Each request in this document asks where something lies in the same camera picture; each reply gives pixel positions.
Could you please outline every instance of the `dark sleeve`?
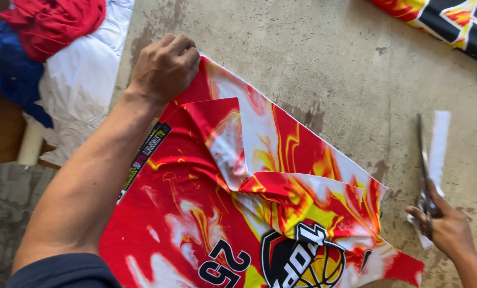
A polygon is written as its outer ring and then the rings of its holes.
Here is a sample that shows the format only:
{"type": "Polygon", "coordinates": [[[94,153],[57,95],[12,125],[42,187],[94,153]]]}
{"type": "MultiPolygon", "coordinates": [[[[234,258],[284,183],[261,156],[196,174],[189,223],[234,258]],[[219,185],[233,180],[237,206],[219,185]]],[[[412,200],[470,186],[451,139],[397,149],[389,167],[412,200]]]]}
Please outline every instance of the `dark sleeve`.
{"type": "Polygon", "coordinates": [[[102,258],[69,253],[31,263],[18,270],[6,288],[121,288],[102,258]]]}

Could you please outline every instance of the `concrete floor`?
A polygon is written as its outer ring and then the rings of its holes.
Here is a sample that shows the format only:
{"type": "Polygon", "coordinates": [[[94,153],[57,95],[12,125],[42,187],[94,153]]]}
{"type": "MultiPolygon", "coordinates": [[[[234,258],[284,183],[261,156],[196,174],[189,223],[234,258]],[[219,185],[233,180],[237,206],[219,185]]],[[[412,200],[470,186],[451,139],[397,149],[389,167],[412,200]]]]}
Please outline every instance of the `concrete floor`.
{"type": "MultiPolygon", "coordinates": [[[[195,39],[390,187],[383,237],[425,261],[423,287],[460,287],[442,253],[421,249],[403,208],[419,190],[415,115],[430,123],[433,110],[449,110],[442,188],[468,216],[477,247],[477,62],[366,0],[136,0],[113,103],[140,49],[165,32],[195,39]]],[[[0,281],[51,177],[46,168],[0,165],[0,281]]],[[[366,287],[409,286],[385,280],[366,287]]]]}

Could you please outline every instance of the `blue fabric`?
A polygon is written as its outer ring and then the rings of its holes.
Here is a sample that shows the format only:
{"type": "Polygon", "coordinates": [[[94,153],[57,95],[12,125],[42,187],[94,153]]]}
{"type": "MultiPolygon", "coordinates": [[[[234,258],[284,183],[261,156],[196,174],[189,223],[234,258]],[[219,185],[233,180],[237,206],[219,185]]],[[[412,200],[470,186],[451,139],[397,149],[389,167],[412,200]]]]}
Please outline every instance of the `blue fabric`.
{"type": "Polygon", "coordinates": [[[121,288],[99,256],[68,253],[41,259],[16,271],[6,288],[121,288]]]}
{"type": "Polygon", "coordinates": [[[43,63],[27,56],[17,33],[5,21],[0,22],[0,92],[44,127],[53,128],[50,115],[34,103],[40,99],[38,83],[43,71],[43,63]]]}

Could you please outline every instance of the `flame pattern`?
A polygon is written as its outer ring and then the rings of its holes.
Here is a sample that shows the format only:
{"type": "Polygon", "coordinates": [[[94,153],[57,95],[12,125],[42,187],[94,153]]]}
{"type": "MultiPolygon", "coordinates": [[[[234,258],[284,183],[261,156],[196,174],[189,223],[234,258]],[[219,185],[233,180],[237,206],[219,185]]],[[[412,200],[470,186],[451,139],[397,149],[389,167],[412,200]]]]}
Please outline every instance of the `flame pattern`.
{"type": "Polygon", "coordinates": [[[300,223],[323,227],[325,240],[344,252],[319,249],[295,287],[307,287],[315,271],[327,287],[383,278],[420,285],[423,263],[379,236],[387,188],[236,75],[202,56],[196,79],[159,121],[172,130],[137,174],[100,243],[122,285],[218,287],[198,268],[211,260],[232,270],[225,254],[209,257],[223,240],[234,257],[250,255],[247,269],[235,270],[234,287],[268,287],[262,241],[273,231],[272,245],[297,239],[300,223]]]}
{"type": "Polygon", "coordinates": [[[477,60],[477,0],[451,0],[445,6],[444,1],[439,0],[370,1],[393,17],[464,50],[477,60]],[[424,13],[430,15],[427,22],[422,20],[424,13]]]}

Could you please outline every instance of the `scissors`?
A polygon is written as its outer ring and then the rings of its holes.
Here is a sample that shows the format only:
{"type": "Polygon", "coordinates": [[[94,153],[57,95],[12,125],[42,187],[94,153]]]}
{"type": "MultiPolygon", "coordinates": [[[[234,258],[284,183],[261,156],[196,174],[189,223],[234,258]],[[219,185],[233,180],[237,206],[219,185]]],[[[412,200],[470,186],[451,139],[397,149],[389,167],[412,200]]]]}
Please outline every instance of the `scissors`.
{"type": "Polygon", "coordinates": [[[425,231],[425,235],[430,239],[432,237],[432,212],[435,209],[435,205],[432,202],[432,198],[430,196],[430,186],[429,186],[429,174],[428,174],[428,154],[427,154],[427,147],[425,146],[425,136],[424,127],[423,127],[423,119],[421,114],[416,115],[416,120],[418,121],[418,144],[420,146],[420,160],[422,163],[422,174],[423,174],[423,195],[425,196],[425,204],[423,206],[423,212],[427,216],[427,228],[425,231]]]}

